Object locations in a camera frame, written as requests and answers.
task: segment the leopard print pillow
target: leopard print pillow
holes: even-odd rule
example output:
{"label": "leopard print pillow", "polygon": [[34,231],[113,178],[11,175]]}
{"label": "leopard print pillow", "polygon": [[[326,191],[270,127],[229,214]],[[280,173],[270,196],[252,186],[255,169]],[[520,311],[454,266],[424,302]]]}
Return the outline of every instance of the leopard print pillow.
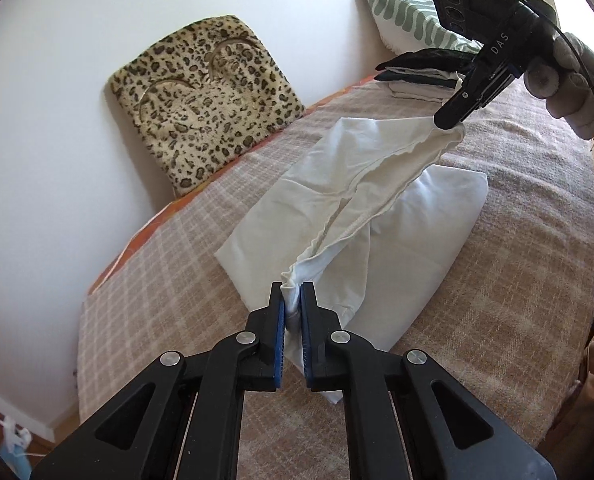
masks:
{"label": "leopard print pillow", "polygon": [[179,196],[304,110],[268,51],[235,16],[170,34],[109,84]]}

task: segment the gloved hand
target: gloved hand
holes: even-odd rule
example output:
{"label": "gloved hand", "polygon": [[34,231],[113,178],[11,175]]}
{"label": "gloved hand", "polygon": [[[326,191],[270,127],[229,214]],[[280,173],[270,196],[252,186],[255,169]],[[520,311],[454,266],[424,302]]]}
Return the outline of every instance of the gloved hand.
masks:
{"label": "gloved hand", "polygon": [[[566,36],[594,77],[594,52],[575,35],[567,32]],[[561,36],[555,39],[553,54],[570,72],[560,77],[554,67],[539,60],[524,73],[526,89],[538,99],[546,99],[546,109],[554,118],[564,117],[578,137],[589,140],[594,137],[593,93],[580,73],[579,61]]]}

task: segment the metal screw head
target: metal screw head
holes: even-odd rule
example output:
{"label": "metal screw head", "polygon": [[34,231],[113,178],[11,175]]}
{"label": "metal screw head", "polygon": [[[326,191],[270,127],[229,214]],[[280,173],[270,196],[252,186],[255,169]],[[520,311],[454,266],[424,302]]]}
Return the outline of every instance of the metal screw head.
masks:
{"label": "metal screw head", "polygon": [[350,341],[350,334],[344,330],[335,330],[330,334],[330,339],[334,343],[348,343]]}
{"label": "metal screw head", "polygon": [[237,342],[241,343],[242,345],[249,345],[251,343],[255,342],[255,339],[257,338],[257,336],[255,334],[253,334],[252,332],[248,332],[248,331],[244,331],[244,332],[239,332],[237,334]]}
{"label": "metal screw head", "polygon": [[411,350],[406,354],[406,359],[414,365],[423,365],[426,362],[426,354],[421,350]]}
{"label": "metal screw head", "polygon": [[177,352],[166,352],[159,358],[159,362],[164,366],[175,366],[181,357]]}

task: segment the folded white sheet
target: folded white sheet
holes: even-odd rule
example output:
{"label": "folded white sheet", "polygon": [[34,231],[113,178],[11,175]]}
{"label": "folded white sheet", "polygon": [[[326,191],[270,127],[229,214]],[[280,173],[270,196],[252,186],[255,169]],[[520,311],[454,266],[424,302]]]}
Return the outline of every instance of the folded white sheet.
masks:
{"label": "folded white sheet", "polygon": [[424,171],[463,135],[461,124],[443,131],[432,118],[340,119],[219,248],[248,310],[266,306],[271,283],[283,283],[285,355],[293,363],[302,366],[303,282],[315,283],[318,303],[342,327],[380,349],[390,349],[419,315],[488,192],[483,173]]}
{"label": "folded white sheet", "polygon": [[462,87],[462,80],[457,80],[456,88],[439,85],[426,85],[408,81],[379,81],[379,86],[390,92],[393,97],[419,99],[435,103],[448,101]]}
{"label": "folded white sheet", "polygon": [[403,68],[400,66],[387,66],[385,69],[398,74],[426,75],[428,77],[435,77],[437,79],[454,81],[460,79],[459,74],[456,72],[446,72],[446,70],[438,70],[436,68]]}

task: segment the beige checkered blanket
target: beige checkered blanket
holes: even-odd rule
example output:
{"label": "beige checkered blanket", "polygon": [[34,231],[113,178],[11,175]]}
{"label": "beige checkered blanket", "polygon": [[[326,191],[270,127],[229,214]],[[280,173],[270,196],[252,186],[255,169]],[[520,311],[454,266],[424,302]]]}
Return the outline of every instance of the beige checkered blanket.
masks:
{"label": "beige checkered blanket", "polygon": [[[213,253],[340,117],[436,109],[366,84],[243,156],[160,227],[83,306],[82,420],[162,352],[206,351],[245,325],[248,312]],[[466,121],[466,139],[442,163],[487,173],[490,192],[448,276],[392,351],[426,350],[535,445],[576,374],[594,310],[589,145],[516,82]],[[347,476],[341,404],[306,390],[290,363],[279,393],[247,394],[239,478]]]}

